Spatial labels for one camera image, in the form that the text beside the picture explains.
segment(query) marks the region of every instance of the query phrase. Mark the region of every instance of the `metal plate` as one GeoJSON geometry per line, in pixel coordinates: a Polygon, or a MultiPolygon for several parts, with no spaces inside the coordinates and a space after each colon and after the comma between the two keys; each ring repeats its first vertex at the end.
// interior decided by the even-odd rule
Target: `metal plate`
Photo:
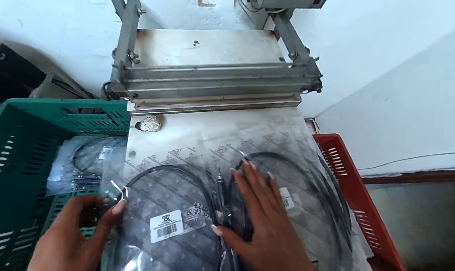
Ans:
{"type": "Polygon", "coordinates": [[[267,30],[138,30],[133,67],[281,63],[278,41],[267,30]]]}

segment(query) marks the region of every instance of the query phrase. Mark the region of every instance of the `packaged cable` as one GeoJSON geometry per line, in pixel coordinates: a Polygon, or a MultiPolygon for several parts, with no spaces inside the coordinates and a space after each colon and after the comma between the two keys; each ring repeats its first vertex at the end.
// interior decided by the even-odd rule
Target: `packaged cable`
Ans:
{"type": "Polygon", "coordinates": [[[127,199],[108,270],[229,270],[217,224],[214,177],[195,148],[152,154],[140,165],[125,148],[106,156],[101,185],[112,203],[127,199]]]}
{"type": "Polygon", "coordinates": [[[230,176],[231,168],[242,171],[241,159],[246,158],[266,178],[268,171],[276,177],[291,224],[319,270],[351,270],[349,209],[337,181],[317,145],[309,142],[314,140],[305,125],[281,122],[258,123],[204,142],[210,153],[204,156],[207,168],[219,168],[229,178],[223,224],[251,240],[252,222],[230,176]]]}
{"type": "Polygon", "coordinates": [[[47,179],[47,195],[100,186],[105,146],[126,146],[127,137],[82,135],[65,140],[47,179]]]}

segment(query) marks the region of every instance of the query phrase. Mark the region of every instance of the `fingernail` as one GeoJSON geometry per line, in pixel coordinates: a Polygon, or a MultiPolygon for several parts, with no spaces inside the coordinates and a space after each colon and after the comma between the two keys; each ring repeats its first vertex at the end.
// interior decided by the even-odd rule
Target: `fingernail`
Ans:
{"type": "Polygon", "coordinates": [[[112,208],[112,213],[114,215],[118,215],[122,212],[122,210],[124,209],[125,205],[127,204],[127,200],[121,200],[119,201],[115,206],[114,208],[112,208]]]}
{"type": "Polygon", "coordinates": [[[211,229],[217,236],[223,236],[223,232],[219,230],[219,228],[216,227],[214,224],[211,225],[211,229]]]}

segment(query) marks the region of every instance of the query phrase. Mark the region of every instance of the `white label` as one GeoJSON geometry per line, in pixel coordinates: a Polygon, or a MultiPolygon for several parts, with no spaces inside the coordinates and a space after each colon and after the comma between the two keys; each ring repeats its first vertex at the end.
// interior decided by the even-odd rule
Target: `white label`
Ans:
{"type": "Polygon", "coordinates": [[[202,213],[197,212],[197,210],[197,208],[192,206],[182,212],[182,221],[184,226],[184,231],[182,234],[200,229],[206,225],[204,216],[202,213]]]}
{"type": "Polygon", "coordinates": [[[155,243],[182,234],[181,210],[176,210],[150,219],[150,242],[155,243]]]}
{"type": "Polygon", "coordinates": [[[294,208],[294,201],[292,201],[288,189],[285,187],[280,188],[279,193],[281,194],[281,198],[283,199],[284,209],[289,210],[291,208],[294,208]]]}
{"type": "Polygon", "coordinates": [[[109,155],[110,153],[112,153],[112,148],[105,146],[104,148],[102,148],[102,151],[100,152],[99,159],[104,159],[105,156],[109,155]]]}

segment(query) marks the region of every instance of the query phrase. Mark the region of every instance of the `white wall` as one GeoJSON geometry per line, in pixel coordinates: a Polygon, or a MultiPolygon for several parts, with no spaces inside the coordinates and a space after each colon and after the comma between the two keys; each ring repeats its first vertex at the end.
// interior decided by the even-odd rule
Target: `white wall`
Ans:
{"type": "MultiPolygon", "coordinates": [[[[266,13],[247,14],[232,1],[141,1],[146,29],[259,29],[266,13]]],[[[100,95],[109,80],[121,23],[110,0],[0,0],[0,41],[43,70],[60,67],[100,95]]]]}
{"type": "Polygon", "coordinates": [[[314,117],[455,29],[455,0],[327,0],[292,19],[321,72],[324,90],[303,97],[314,117]]]}
{"type": "Polygon", "coordinates": [[[361,175],[455,168],[455,30],[321,113],[361,175]]]}

